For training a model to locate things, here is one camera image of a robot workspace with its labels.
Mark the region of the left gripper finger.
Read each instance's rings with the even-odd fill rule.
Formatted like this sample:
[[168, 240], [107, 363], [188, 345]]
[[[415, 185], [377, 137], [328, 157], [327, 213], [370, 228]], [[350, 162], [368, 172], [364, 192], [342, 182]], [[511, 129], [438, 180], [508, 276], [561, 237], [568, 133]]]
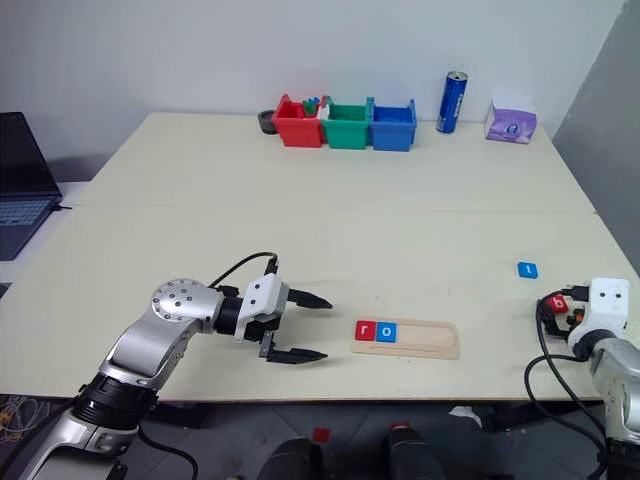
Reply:
[[266, 356], [266, 361], [278, 364], [305, 364], [326, 358], [326, 354], [318, 351], [292, 348], [288, 351], [271, 350]]
[[333, 305], [326, 299], [307, 291], [290, 288], [287, 301], [306, 309], [332, 309]]

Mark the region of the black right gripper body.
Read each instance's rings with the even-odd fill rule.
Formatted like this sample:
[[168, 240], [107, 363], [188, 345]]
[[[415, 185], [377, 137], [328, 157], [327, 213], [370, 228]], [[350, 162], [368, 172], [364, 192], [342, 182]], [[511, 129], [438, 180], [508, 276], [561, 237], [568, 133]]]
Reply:
[[589, 295], [589, 287], [569, 287], [562, 291], [562, 298], [569, 308], [566, 316], [568, 330], [563, 334], [565, 340], [584, 321], [589, 304]]

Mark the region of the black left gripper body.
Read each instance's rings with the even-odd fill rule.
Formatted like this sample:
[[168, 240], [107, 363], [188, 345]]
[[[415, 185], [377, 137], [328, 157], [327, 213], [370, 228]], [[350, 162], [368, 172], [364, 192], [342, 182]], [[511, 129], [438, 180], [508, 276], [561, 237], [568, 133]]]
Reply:
[[262, 359], [300, 359], [301, 350], [276, 347], [275, 332], [291, 302], [290, 288], [283, 282], [253, 282], [244, 296], [244, 339], [259, 342]]

